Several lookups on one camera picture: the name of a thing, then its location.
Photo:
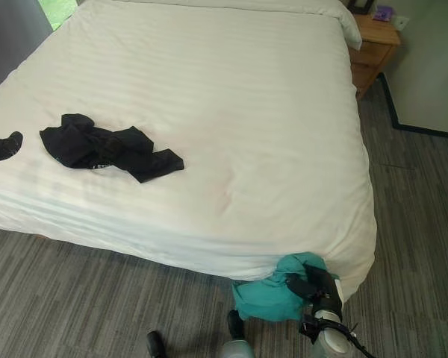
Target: gray striped carpet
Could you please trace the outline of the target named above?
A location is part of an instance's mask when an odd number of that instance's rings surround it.
[[[344,310],[378,357],[448,357],[448,139],[396,131],[379,82],[361,101],[379,237]],[[216,357],[229,281],[110,251],[0,231],[0,358]],[[309,357],[296,323],[251,320],[257,357]]]

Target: black shoe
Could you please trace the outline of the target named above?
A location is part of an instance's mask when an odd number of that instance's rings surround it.
[[[151,333],[148,333],[147,339],[148,352],[151,358],[167,358],[163,340],[158,332],[153,330]]]
[[[229,311],[227,325],[232,339],[246,339],[244,336],[244,321],[240,319],[238,311]]]

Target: teal towel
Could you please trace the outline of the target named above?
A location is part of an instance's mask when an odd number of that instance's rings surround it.
[[[236,310],[242,319],[256,317],[266,321],[300,320],[303,307],[309,302],[293,294],[286,286],[286,274],[299,274],[307,280],[303,264],[326,270],[321,257],[311,252],[292,254],[282,257],[271,276],[260,281],[233,283],[232,292],[236,301]]]

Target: bed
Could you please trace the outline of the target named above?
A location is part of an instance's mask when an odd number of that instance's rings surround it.
[[[0,86],[0,228],[238,280],[312,251],[347,299],[376,242],[373,191],[336,0],[87,0]],[[82,113],[134,125],[185,170],[138,183],[68,169],[39,131]]]

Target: window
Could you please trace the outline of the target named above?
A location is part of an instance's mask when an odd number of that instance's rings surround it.
[[[38,0],[38,2],[42,5],[53,31],[59,28],[77,7],[76,0]]]

